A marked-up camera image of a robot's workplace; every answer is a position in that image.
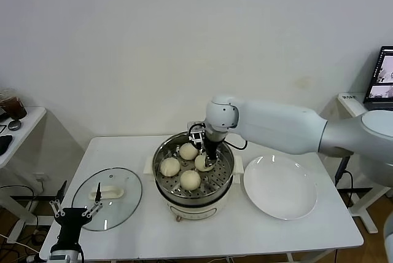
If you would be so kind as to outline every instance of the white plate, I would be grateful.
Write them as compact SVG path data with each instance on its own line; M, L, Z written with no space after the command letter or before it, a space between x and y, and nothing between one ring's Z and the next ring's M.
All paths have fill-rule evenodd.
M317 202L317 189L307 171L280 155L251 161L244 171L244 187L258 208L279 219L302 218Z

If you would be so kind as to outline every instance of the laptop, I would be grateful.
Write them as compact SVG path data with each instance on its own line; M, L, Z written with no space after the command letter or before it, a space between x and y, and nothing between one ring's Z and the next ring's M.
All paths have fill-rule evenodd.
M393 111L393 46L382 46L363 104L369 111Z

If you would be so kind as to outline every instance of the pot handle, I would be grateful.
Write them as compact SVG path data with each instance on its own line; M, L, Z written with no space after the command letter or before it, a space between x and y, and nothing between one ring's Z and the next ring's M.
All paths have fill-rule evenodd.
M146 158L145 167L143 169L143 173L145 175L150 176L150 180L154 181L154 174L153 174L153 157L149 156Z
M233 167L233 183L240 184L240 175L244 174L243 161L240 155L235 156L235 166Z

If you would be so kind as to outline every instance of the metal steamer tray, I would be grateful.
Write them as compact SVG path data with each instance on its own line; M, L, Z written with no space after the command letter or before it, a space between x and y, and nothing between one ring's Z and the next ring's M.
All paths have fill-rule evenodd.
M157 149L153 158L153 173L161 193L169 200L184 206L205 206L226 193L232 183L234 156L230 148L221 144L217 150L219 159L211 171L201 172L195 168L194 160L184 160L179 155L179 148L188 143L187 132L183 132L167 139ZM160 173L161 162L174 157L180 162L180 171L173 177L166 177ZM180 186L180 175L187 170L196 170L201 176L199 188L189 191Z

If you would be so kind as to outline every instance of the power outlet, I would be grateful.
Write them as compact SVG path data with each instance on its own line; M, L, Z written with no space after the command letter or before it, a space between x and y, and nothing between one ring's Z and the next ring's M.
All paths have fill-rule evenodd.
M45 173L33 173L35 179L37 181L47 181L49 180L49 176L46 175Z

